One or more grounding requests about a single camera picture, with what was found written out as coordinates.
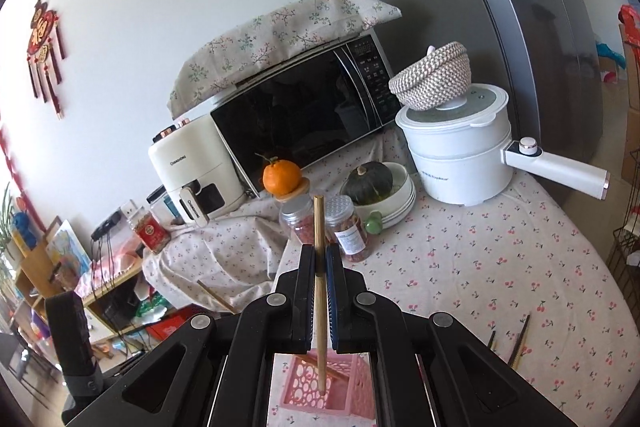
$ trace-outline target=jar lid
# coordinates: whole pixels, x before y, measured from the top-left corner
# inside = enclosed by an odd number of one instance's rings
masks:
[[[326,225],[334,227],[351,217],[354,210],[350,197],[334,196],[324,204],[324,222]]]
[[[300,194],[283,204],[280,215],[287,223],[296,223],[313,211],[314,202],[308,194]]]
[[[490,118],[501,111],[509,101],[507,92],[490,84],[471,84],[464,95],[465,103],[443,104],[426,111],[404,106],[396,116],[402,129],[439,132],[472,125],[478,119]]]

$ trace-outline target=pink basket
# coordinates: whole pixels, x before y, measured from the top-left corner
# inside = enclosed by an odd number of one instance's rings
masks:
[[[309,351],[308,355],[317,358],[315,349]],[[318,368],[295,355],[291,357],[280,407],[338,416],[354,414],[374,419],[376,405],[369,364],[359,355],[338,355],[335,351],[327,352],[326,364],[349,380],[328,375],[326,393],[321,396],[318,391]]]

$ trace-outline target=knitted basket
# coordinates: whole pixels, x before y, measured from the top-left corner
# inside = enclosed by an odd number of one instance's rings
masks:
[[[466,48],[450,42],[396,74],[389,89],[404,105],[426,111],[465,94],[470,84]]]

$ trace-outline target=wire rack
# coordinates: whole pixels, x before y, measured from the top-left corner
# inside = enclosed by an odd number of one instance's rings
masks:
[[[622,291],[636,327],[640,329],[640,267],[626,263],[629,254],[640,250],[640,149],[630,154],[636,162],[631,195],[626,205],[625,224],[613,231],[614,243],[607,267]]]

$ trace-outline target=microwave control panel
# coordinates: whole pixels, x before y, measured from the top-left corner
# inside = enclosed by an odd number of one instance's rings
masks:
[[[389,123],[400,110],[400,102],[389,91],[389,74],[370,35],[347,44],[353,62],[369,90],[382,125]]]

